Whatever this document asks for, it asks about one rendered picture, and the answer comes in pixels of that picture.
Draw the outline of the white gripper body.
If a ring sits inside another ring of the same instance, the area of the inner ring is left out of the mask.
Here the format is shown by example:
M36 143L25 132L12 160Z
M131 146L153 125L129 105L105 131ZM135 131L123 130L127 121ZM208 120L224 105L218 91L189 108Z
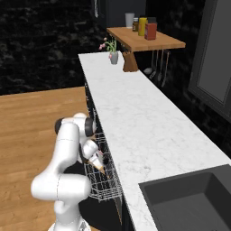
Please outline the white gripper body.
M98 170L104 168L103 153L101 151L96 151L88 161Z

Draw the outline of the dark dishwasher door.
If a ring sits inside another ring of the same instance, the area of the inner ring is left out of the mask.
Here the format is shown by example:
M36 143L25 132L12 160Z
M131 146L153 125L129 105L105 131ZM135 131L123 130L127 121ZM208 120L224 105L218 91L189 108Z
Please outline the dark dishwasher door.
M120 198L102 200L88 197L79 203L83 218L99 231L122 231L122 204Z

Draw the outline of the white cup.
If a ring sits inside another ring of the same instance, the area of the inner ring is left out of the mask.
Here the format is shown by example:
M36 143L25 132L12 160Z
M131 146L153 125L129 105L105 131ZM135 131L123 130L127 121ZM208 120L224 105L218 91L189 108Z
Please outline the white cup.
M133 21L134 21L134 13L126 13L125 14L125 26L127 28L132 28Z

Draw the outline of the grey hanging ladle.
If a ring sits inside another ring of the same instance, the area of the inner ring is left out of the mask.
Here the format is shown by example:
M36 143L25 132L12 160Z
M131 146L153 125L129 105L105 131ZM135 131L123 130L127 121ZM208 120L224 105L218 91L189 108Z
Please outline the grey hanging ladle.
M154 54L154 51L152 51L152 66L150 68L146 68L143 71L145 74L151 74L152 73L152 69L153 69L153 54Z

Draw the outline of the dark grey sink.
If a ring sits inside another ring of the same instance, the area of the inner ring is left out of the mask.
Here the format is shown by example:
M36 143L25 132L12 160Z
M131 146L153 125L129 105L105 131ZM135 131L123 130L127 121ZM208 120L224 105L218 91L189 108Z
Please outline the dark grey sink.
M158 231L231 231L231 165L139 185Z

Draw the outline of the pink flowers in grey vase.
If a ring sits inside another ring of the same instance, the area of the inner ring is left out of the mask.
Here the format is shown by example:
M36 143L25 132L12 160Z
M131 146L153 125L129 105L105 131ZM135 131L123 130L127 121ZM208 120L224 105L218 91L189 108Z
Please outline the pink flowers in grey vase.
M104 41L99 45L98 48L100 51L105 49L109 52L108 58L110 59L110 62L112 65L116 65L118 62L118 51L116 50L116 39L112 38L111 40L108 40L107 37L104 38Z

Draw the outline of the grey hanging spoon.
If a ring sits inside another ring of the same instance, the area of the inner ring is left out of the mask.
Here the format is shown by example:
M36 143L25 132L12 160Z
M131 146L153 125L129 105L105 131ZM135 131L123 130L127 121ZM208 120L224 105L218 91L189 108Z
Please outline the grey hanging spoon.
M161 60L156 61L156 64L155 64L156 68L150 76L150 79L156 78L158 82L160 82L162 78L163 54L164 54L164 51L162 51Z

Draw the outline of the grey hanging spatula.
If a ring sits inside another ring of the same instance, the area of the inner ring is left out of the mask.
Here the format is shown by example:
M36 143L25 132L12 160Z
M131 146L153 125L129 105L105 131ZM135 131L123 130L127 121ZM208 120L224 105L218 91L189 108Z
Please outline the grey hanging spatula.
M164 71L164 77L162 80L162 85L161 87L163 88L166 82L166 77L167 77L167 70L168 70L168 64L169 64L169 57L170 57L171 52L170 51L166 51L166 64L165 64L165 71Z

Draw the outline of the red box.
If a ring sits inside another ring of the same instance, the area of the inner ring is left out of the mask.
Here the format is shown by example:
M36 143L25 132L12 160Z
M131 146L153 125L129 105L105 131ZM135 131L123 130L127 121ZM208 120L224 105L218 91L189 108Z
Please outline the red box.
M145 25L144 38L148 41L156 39L157 23L147 23Z

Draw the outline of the yellow bottle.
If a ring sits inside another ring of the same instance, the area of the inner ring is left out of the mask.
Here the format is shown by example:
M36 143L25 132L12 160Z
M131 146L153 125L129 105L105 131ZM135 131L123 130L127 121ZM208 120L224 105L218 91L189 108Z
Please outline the yellow bottle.
M147 23L146 17L140 17L139 18L139 23L138 23L138 35L139 36L144 36L146 23Z

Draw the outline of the dark framed window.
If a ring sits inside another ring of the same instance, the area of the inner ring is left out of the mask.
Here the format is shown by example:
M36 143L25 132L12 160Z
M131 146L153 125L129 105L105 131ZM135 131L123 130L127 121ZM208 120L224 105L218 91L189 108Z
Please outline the dark framed window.
M206 0L189 92L231 123L231 0Z

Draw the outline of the wooden wall shelf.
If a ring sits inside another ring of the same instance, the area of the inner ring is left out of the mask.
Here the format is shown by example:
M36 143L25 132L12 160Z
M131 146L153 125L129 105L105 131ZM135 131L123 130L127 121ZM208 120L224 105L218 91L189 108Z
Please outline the wooden wall shelf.
M185 42L179 41L161 32L156 33L155 40L148 41L143 36L139 36L137 32L126 27L107 28L106 31L131 52L169 50L186 47Z

